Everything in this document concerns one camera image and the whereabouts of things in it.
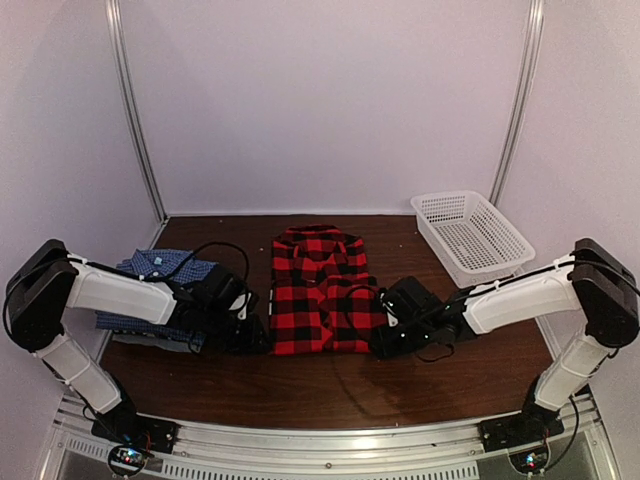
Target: white backdrop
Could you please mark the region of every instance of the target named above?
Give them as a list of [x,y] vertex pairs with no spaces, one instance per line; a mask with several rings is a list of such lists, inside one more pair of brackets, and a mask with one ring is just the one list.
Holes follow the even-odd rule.
[[[102,0],[0,2],[0,289],[48,238],[114,263],[156,229]],[[93,313],[65,323],[96,353]],[[62,391],[0,335],[0,479],[35,478]]]
[[[537,264],[590,236],[640,278],[640,10],[549,0],[538,70],[500,209]],[[560,344],[584,323],[550,317]],[[638,478],[640,341],[592,381],[623,478]]]
[[123,0],[169,213],[398,213],[489,194],[529,1]]

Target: wooden tabletop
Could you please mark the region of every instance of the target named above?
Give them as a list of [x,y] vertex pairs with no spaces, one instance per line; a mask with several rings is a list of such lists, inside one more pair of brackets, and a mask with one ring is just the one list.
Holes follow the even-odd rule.
[[[251,260],[249,285],[267,319],[271,239],[289,226],[328,223],[364,238],[379,285],[414,275],[446,299],[456,290],[412,216],[260,216],[172,218],[158,248],[236,243]],[[213,247],[200,258],[242,272],[242,258]],[[438,347],[423,352],[437,356]],[[111,342],[102,365],[141,413],[180,420],[267,428],[406,426],[493,415],[521,407],[551,358],[534,321],[456,346],[453,357],[424,364],[413,356],[379,361],[367,354],[202,355]]]

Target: flannel shirt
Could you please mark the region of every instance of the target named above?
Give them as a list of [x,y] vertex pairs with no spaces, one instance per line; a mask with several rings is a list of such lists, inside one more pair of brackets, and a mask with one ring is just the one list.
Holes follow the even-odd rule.
[[374,301],[362,238],[329,225],[292,227],[273,241],[270,332],[276,355],[369,351],[371,329],[387,322]]
[[[145,277],[168,275],[191,252],[183,250],[136,250],[133,257],[124,260],[116,268],[127,273],[144,275]],[[215,267],[215,263],[192,259],[173,277],[177,283],[184,284],[196,280],[202,280]],[[195,347],[204,344],[206,335],[179,330],[177,328],[153,325],[138,318],[118,315],[111,312],[96,312],[96,327],[103,330],[114,330],[121,333],[153,335],[177,342],[191,342]]]

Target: white plastic basket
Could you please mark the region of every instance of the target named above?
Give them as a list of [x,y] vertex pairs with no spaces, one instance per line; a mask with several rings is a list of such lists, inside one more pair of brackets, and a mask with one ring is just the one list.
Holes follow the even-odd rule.
[[511,275],[536,252],[482,195],[472,191],[411,199],[418,230],[459,287]]

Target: basket rim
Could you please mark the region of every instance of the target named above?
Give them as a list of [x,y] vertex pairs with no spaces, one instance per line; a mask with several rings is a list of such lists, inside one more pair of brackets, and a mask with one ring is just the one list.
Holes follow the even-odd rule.
[[[469,268],[464,267],[460,263],[458,258],[454,255],[451,248],[449,248],[449,245],[447,245],[447,243],[444,241],[444,239],[442,238],[442,235],[440,235],[438,231],[433,227],[431,222],[425,218],[424,214],[422,213],[421,206],[418,203],[425,199],[439,198],[439,197],[453,196],[453,195],[464,195],[465,197],[466,196],[478,197],[479,201],[483,202],[487,208],[489,208],[503,223],[505,223],[505,225],[509,227],[509,230],[518,238],[518,240],[522,242],[522,244],[525,247],[525,252],[523,256],[516,260],[511,260],[510,262],[498,263],[496,265],[477,268],[475,270],[471,270]],[[452,191],[446,191],[446,192],[436,192],[436,193],[427,193],[424,195],[416,195],[411,198],[411,206],[416,211],[416,216],[420,218],[427,225],[427,228],[429,229],[429,231],[436,237],[436,239],[438,240],[438,243],[445,250],[449,258],[453,261],[456,268],[466,275],[480,275],[485,273],[495,273],[499,270],[506,270],[514,267],[517,268],[523,265],[524,263],[533,260],[536,257],[535,249],[527,241],[527,239],[524,238],[524,236],[522,236],[522,234],[518,231],[518,229],[513,226],[513,224],[500,212],[500,210],[498,210],[493,204],[491,204],[486,198],[484,198],[483,195],[481,195],[480,193],[474,190],[452,190]]]

